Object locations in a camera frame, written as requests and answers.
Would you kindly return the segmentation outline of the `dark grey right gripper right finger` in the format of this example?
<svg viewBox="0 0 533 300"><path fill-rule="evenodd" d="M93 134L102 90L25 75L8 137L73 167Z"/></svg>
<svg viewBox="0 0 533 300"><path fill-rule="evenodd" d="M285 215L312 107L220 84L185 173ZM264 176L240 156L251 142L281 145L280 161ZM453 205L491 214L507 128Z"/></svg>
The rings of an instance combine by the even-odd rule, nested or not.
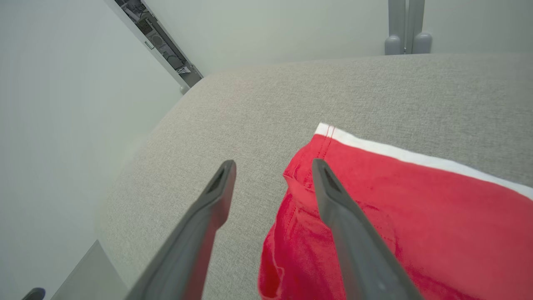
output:
<svg viewBox="0 0 533 300"><path fill-rule="evenodd" d="M421 300L418 288L329 165L312 162L319 215L331 230L348 300Z"/></svg>

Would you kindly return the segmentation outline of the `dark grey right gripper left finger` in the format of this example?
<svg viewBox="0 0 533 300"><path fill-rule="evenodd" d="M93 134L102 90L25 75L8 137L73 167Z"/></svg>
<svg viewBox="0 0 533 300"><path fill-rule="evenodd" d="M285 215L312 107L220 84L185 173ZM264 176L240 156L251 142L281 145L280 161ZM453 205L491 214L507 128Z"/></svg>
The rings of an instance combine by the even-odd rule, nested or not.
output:
<svg viewBox="0 0 533 300"><path fill-rule="evenodd" d="M237 166L224 161L130 290L128 300L200 300L217 230L232 205Z"/></svg>

